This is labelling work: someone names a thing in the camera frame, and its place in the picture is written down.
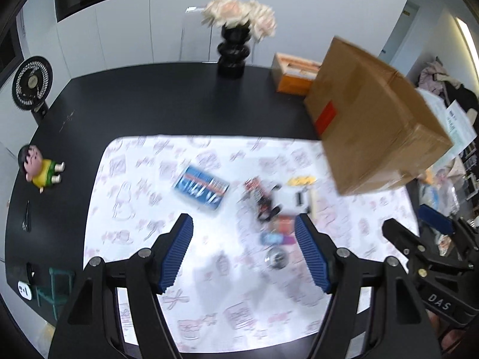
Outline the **white label printer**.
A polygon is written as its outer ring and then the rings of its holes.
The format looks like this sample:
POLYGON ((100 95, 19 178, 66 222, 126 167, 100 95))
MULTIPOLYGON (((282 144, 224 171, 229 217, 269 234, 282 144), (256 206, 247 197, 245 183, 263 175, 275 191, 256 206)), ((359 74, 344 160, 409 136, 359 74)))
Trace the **white label printer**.
POLYGON ((271 192, 272 205, 279 207, 279 214, 296 216, 310 213, 312 209, 311 193, 307 188, 284 185, 271 192))

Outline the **white green printed pouch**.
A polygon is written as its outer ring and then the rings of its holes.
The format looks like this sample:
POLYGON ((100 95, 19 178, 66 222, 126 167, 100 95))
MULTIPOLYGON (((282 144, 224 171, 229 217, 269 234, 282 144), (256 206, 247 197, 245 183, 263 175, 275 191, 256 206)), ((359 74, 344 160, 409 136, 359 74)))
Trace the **white green printed pouch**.
POLYGON ((441 97, 422 88, 417 88, 416 91, 421 94, 452 141, 452 147, 433 165, 436 170, 439 170, 461 154, 477 137, 477 134, 457 101, 453 101, 446 107, 441 97))

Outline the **black pen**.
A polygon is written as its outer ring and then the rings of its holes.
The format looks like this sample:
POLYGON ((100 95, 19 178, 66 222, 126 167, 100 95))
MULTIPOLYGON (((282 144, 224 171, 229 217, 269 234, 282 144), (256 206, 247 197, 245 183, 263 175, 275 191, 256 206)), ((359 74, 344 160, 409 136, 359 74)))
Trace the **black pen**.
POLYGON ((24 217, 22 220, 22 230, 25 232, 31 231, 31 204, 28 200, 25 205, 24 217))

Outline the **small green toy chair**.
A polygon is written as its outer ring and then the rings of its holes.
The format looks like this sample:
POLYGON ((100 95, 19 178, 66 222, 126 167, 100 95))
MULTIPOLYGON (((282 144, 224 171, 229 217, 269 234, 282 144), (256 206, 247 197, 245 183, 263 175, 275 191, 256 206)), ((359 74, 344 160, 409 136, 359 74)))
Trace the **small green toy chair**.
POLYGON ((49 268, 49 284, 47 286, 36 286, 37 306, 41 307, 43 302, 50 305, 54 320, 58 321, 60 311, 69 300, 72 294, 75 281, 75 273, 71 270, 49 268))

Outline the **blue purple small packet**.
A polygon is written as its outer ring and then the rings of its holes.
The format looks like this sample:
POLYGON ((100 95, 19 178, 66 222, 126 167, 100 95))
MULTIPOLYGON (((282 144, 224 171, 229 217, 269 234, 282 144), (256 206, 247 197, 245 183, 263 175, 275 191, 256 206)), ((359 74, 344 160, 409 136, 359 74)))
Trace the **blue purple small packet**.
POLYGON ((265 247, 290 246, 296 243, 293 235, 285 235, 280 232, 262 232, 260 242, 265 247))

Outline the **wooden comb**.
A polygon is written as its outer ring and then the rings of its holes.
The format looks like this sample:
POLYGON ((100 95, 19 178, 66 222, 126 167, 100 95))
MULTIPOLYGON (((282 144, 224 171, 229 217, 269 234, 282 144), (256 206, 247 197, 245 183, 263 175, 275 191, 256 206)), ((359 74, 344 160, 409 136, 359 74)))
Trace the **wooden comb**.
POLYGON ((317 191, 309 187, 308 189, 309 194, 309 216, 313 221, 317 219, 317 191))

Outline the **cartoon boy figurine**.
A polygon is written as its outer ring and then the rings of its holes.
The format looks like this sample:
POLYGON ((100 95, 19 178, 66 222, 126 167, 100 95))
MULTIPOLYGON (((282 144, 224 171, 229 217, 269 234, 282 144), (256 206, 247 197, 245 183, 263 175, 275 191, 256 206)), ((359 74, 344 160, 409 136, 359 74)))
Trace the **cartoon boy figurine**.
POLYGON ((65 163, 44 158, 40 149, 35 145, 26 144, 22 146, 18 152, 17 160, 23 178, 35 185, 40 193, 62 181, 65 163))

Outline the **blue dental floss pick box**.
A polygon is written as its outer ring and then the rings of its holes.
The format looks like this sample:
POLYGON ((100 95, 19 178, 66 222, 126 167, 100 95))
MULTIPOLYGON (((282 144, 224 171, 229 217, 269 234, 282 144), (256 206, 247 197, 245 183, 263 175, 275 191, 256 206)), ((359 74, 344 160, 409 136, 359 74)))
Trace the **blue dental floss pick box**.
POLYGON ((211 211, 221 207, 229 188, 229 182, 193 165, 187 166, 173 185, 179 195, 211 211))

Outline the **pile of clothes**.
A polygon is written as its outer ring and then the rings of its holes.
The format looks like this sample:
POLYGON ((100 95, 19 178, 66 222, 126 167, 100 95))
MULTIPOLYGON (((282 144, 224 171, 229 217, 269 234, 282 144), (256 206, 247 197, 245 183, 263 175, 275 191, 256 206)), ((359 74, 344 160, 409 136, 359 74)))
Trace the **pile of clothes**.
POLYGON ((440 96, 446 106, 456 101, 478 132, 478 96, 459 80, 449 75, 438 57, 432 62, 426 63, 419 74, 417 86, 440 96))

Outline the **cream artificial roses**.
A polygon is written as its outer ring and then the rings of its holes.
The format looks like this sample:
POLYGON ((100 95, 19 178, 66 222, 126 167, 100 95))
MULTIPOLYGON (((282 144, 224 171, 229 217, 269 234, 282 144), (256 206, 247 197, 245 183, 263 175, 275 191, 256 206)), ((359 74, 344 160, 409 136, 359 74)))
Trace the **cream artificial roses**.
POLYGON ((256 43, 275 36, 277 29, 274 10, 257 0, 212 0, 202 16, 202 24, 208 27, 246 27, 256 43))

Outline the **white tag with black print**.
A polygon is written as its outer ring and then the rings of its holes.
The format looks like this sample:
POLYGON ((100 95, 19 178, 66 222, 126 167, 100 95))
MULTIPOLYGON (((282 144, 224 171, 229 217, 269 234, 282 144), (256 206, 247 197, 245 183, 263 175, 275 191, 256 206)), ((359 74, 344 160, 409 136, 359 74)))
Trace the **white tag with black print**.
POLYGON ((19 281, 17 283, 17 289, 18 289, 19 295, 22 296, 23 299, 27 301, 32 300, 32 290, 28 283, 19 281))

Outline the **black round desk fan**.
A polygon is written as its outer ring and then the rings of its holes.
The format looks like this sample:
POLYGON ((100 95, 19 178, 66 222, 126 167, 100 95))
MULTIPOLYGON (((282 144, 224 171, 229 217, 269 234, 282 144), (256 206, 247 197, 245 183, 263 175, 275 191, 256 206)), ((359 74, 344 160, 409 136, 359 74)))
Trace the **black round desk fan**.
POLYGON ((33 56, 21 63, 12 84, 12 97, 17 108, 32 114, 37 125, 45 118, 46 99, 53 84, 53 70, 45 57, 33 56))

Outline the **orange small packet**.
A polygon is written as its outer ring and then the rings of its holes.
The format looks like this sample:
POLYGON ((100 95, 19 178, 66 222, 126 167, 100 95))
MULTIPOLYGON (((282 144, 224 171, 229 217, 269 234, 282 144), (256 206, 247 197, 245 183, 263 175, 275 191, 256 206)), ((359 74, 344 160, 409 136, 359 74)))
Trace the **orange small packet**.
POLYGON ((270 222, 270 229, 282 235, 292 235, 295 231, 295 216, 275 216, 270 222))

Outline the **black vase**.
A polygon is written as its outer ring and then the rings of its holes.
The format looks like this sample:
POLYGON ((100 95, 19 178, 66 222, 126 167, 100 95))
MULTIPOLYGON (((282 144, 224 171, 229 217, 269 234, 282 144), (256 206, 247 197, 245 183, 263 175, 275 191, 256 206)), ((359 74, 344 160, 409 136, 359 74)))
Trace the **black vase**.
POLYGON ((222 42, 218 45, 218 75, 224 79, 238 80, 244 75, 245 61, 250 55, 249 23, 235 27, 222 26, 222 42))

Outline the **orange tissue box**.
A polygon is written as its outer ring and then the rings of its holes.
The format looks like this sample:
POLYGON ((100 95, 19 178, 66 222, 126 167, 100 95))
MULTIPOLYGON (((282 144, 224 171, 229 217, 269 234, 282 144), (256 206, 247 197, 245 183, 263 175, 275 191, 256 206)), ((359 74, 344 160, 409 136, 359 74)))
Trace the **orange tissue box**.
POLYGON ((306 96, 321 66, 313 60, 276 53, 270 68, 276 92, 306 96))

